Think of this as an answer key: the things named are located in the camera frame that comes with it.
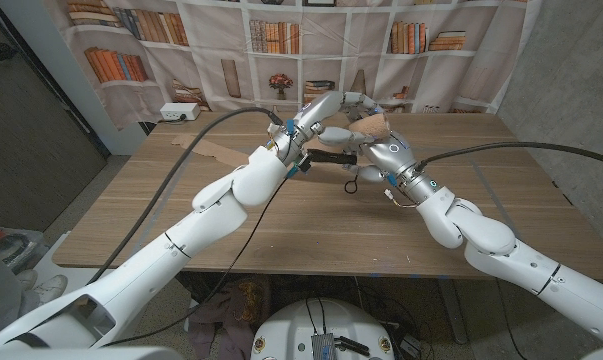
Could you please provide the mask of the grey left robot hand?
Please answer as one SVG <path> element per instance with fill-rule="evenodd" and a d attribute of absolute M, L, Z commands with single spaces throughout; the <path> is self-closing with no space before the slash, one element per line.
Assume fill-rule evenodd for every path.
<path fill-rule="evenodd" d="M 342 112 L 351 124 L 361 119 L 381 121 L 381 130 L 347 130 L 326 128 L 322 122 Z M 330 146 L 355 144 L 359 138 L 375 141 L 387 137 L 384 110 L 367 95 L 357 92 L 328 91 L 306 104 L 293 119 L 281 120 L 276 114 L 269 115 L 272 126 L 268 132 L 273 136 L 271 143 L 277 149 L 278 159 L 286 166 L 302 154 L 303 145 L 314 137 L 323 136 L 324 144 Z"/>

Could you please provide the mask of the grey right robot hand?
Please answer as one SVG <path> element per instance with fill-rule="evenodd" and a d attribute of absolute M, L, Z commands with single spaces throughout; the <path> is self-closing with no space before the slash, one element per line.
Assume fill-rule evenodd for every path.
<path fill-rule="evenodd" d="M 395 131 L 384 139 L 360 144 L 358 150 L 371 164 L 350 165 L 348 170 L 363 180 L 375 183 L 387 180 L 392 186 L 398 186 L 421 175 L 416 170 L 417 161 L 409 143 Z"/>

